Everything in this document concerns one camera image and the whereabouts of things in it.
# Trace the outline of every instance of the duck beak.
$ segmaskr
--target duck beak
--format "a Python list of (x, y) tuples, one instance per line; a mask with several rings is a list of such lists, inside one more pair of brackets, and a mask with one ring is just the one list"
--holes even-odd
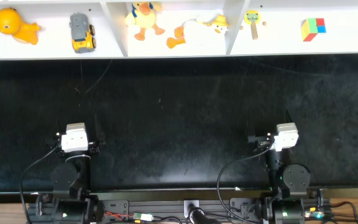
[(149, 15), (150, 14), (149, 3), (146, 2), (146, 3), (141, 4), (139, 10), (141, 13), (143, 13), (143, 15), (146, 15), (146, 16)]

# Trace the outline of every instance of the rubik's cube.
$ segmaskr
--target rubik's cube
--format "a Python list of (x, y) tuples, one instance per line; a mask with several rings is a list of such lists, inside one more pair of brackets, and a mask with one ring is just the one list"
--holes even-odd
[(319, 33), (326, 33), (326, 24), (322, 18), (309, 18), (302, 25), (302, 40), (311, 41)]

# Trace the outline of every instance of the toy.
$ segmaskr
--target toy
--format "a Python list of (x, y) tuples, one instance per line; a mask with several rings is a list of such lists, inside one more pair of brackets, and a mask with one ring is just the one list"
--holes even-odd
[(178, 44), (190, 44), (194, 47), (212, 44), (215, 35), (224, 35), (229, 24), (224, 15), (218, 15), (211, 23), (189, 20), (183, 26), (175, 29), (175, 38), (167, 39), (167, 46), (172, 49)]
[(75, 53), (92, 52), (96, 48), (94, 27), (89, 24), (88, 17), (77, 13), (70, 16), (71, 42)]
[(301, 28), (302, 41), (309, 42), (313, 40), (319, 33), (326, 33), (326, 24), (322, 18), (309, 18), (307, 19)]
[(145, 40), (145, 32), (148, 28), (155, 30), (155, 35), (161, 35), (165, 32), (165, 29), (159, 28), (155, 23), (157, 21), (157, 12), (162, 11), (162, 6), (157, 2), (133, 2), (132, 12), (125, 19), (125, 23), (128, 26), (138, 25), (140, 32), (135, 35), (137, 40)]
[(247, 14), (246, 14), (244, 20), (248, 25), (251, 25), (252, 39), (257, 40), (258, 39), (258, 30), (256, 29), (256, 24), (258, 24), (258, 22), (260, 21), (259, 12), (255, 11), (255, 10), (247, 11)]
[(38, 43), (37, 31), (40, 27), (37, 23), (25, 23), (16, 9), (5, 8), (0, 10), (0, 32), (12, 35), (15, 40), (20, 43), (30, 43), (35, 45)]

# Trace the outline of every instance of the yellow duck toy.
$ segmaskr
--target yellow duck toy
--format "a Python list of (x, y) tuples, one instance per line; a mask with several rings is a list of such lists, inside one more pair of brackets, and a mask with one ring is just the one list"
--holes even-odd
[(125, 19), (128, 26), (138, 25), (140, 32), (135, 35), (137, 40), (145, 40), (146, 29), (153, 28), (156, 35), (161, 35), (165, 29), (156, 25), (157, 15), (155, 11), (161, 12), (162, 6), (157, 2), (133, 2), (132, 12)]
[(25, 23), (15, 9), (7, 8), (0, 10), (0, 32), (12, 35), (20, 43), (38, 43), (37, 31), (40, 27), (37, 23)]
[(218, 15), (213, 22), (203, 22), (197, 19), (186, 21), (183, 26), (175, 29), (176, 38), (168, 38), (167, 46), (172, 49), (179, 44), (190, 44), (191, 47), (211, 45), (216, 35), (224, 35), (229, 24), (224, 15)]

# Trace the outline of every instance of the black tabletop surface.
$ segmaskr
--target black tabletop surface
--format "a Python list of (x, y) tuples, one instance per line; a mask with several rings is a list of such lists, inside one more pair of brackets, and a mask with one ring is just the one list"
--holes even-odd
[[(93, 191), (214, 187), (226, 163), (252, 154), (249, 115), (274, 131), (286, 110), (300, 133), (290, 157), (310, 168), (311, 185), (358, 187), (358, 54), (113, 60), (97, 82), (109, 62), (0, 62), (0, 192), (18, 191), (57, 124), (85, 122), (92, 138), (95, 115), (108, 146), (91, 160)], [(25, 190), (52, 189), (59, 162), (30, 170)], [(222, 182), (269, 185), (258, 159)]]

